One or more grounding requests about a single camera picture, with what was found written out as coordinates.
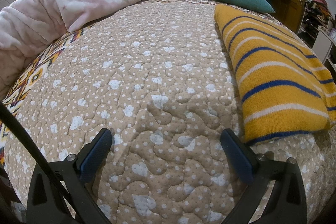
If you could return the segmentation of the yellow striped knit sweater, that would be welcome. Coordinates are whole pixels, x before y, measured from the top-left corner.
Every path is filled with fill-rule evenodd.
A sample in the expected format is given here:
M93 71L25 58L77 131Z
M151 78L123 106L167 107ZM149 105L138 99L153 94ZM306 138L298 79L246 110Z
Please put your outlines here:
M313 134L335 125L332 75L290 30L224 4L215 6L214 20L234 69L245 142Z

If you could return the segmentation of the pile of clothes on rack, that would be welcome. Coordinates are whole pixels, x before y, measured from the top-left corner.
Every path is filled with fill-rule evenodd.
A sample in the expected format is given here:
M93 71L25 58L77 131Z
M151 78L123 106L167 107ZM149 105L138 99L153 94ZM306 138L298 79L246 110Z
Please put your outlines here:
M320 31L329 34L334 22L325 0L306 1L298 34L302 38L315 40Z

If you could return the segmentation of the colourful geometric patterned blanket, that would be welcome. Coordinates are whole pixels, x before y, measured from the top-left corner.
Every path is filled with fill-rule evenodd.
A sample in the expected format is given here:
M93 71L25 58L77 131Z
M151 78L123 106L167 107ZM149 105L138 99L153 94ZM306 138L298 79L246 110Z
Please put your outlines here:
M74 137L89 116L89 28L65 34L16 80L4 105L49 161L82 146Z

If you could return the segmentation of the beige dotted quilt bedspread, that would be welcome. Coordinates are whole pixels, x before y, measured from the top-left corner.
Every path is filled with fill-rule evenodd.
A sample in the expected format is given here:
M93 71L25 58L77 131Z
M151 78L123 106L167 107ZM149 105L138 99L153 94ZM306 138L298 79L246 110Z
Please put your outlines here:
M307 223L335 197L335 125L245 142L234 69L214 20L218 4L146 0L88 27L89 116L74 134L82 146L68 155L77 155L103 128L113 134L110 151L85 185L110 223L224 223L247 188L222 148L227 128L256 154L296 159ZM2 121L1 135L1 161L23 205L38 165L76 217L65 183L49 166L55 161L42 155L18 120Z

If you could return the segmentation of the grey tv cabinet shelf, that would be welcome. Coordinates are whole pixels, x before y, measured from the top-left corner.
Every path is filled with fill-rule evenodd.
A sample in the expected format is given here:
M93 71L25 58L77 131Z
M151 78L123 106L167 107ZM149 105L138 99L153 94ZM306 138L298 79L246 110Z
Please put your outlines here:
M326 31L318 30L312 51L325 67L335 72L335 41L330 38Z

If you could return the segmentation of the pink floral duvet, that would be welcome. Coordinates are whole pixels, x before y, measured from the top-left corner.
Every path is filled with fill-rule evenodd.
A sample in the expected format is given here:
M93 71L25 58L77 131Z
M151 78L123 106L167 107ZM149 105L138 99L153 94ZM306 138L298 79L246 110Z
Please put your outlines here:
M16 0L1 9L1 98L54 40L142 0Z

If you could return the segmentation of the pink picture frame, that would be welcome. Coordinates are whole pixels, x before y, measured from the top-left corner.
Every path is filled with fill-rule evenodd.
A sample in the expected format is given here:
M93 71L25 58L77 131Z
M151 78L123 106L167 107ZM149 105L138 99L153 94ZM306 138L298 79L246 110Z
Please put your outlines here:
M336 29L332 28L330 33L329 33L330 38L336 42Z

